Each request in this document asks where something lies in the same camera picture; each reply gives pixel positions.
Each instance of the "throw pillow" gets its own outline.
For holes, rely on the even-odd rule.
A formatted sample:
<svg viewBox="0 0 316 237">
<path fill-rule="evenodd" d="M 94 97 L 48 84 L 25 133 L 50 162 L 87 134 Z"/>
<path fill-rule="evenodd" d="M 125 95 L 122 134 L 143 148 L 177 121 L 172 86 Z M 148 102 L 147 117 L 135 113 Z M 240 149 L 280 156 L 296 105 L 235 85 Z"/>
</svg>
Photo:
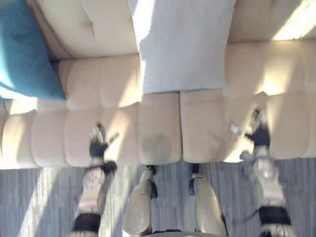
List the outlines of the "throw pillow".
<svg viewBox="0 0 316 237">
<path fill-rule="evenodd" d="M 128 0 L 143 93 L 216 89 L 235 0 Z"/>
<path fill-rule="evenodd" d="M 23 96 L 66 99 L 25 0 L 0 0 L 0 97 Z"/>
</svg>

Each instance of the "white pillow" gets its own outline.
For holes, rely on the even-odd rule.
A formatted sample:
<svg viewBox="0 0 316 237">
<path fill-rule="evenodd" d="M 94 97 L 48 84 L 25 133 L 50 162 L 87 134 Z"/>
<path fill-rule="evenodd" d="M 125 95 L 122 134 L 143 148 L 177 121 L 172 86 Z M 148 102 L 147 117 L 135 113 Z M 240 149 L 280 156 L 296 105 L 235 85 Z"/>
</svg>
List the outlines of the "white pillow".
<svg viewBox="0 0 316 237">
<path fill-rule="evenodd" d="M 225 85 L 225 47 L 235 0 L 128 1 L 143 93 Z"/>
</svg>

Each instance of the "blue pillow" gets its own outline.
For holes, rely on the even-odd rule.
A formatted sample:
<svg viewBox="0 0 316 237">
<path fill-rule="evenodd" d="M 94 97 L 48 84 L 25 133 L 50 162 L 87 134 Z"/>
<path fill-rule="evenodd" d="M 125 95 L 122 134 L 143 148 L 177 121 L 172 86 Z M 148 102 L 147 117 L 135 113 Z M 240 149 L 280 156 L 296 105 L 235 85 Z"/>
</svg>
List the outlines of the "blue pillow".
<svg viewBox="0 0 316 237">
<path fill-rule="evenodd" d="M 34 96 L 65 100 L 25 0 L 0 3 L 0 100 Z"/>
</svg>

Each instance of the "floor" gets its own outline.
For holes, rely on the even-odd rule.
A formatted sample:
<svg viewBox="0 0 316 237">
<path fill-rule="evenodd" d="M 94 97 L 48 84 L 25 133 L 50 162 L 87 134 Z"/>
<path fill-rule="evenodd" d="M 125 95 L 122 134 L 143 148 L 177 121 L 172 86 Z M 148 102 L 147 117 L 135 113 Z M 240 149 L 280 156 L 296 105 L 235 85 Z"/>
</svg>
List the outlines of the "floor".
<svg viewBox="0 0 316 237">
<path fill-rule="evenodd" d="M 316 233 L 316 159 L 281 161 L 280 180 L 299 237 Z M 144 167 L 120 167 L 107 196 L 101 237 L 120 237 L 128 196 Z M 241 164 L 212 163 L 201 171 L 210 180 L 226 216 L 232 237 L 259 235 L 252 190 L 240 173 Z M 0 171 L 0 237 L 63 237 L 71 229 L 80 196 L 82 168 L 43 168 Z M 195 227 L 194 198 L 189 196 L 188 165 L 160 166 L 155 176 L 158 198 L 152 201 L 153 230 Z"/>
</svg>

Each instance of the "beige couch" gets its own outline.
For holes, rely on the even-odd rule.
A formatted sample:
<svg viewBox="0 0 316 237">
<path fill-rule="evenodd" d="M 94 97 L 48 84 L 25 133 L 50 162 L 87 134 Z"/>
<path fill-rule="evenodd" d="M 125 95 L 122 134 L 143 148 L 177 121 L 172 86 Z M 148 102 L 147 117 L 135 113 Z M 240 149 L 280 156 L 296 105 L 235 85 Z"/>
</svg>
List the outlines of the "beige couch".
<svg viewBox="0 0 316 237">
<path fill-rule="evenodd" d="M 86 166 L 97 121 L 109 136 L 119 132 L 106 153 L 118 165 L 238 162 L 252 144 L 233 136 L 229 123 L 247 129 L 254 108 L 268 113 L 276 158 L 316 156 L 315 34 L 309 41 L 248 42 L 269 40 L 295 5 L 284 11 L 272 0 L 237 0 L 224 88 L 142 95 L 126 0 L 27 2 L 67 101 L 0 105 L 1 169 Z"/>
</svg>

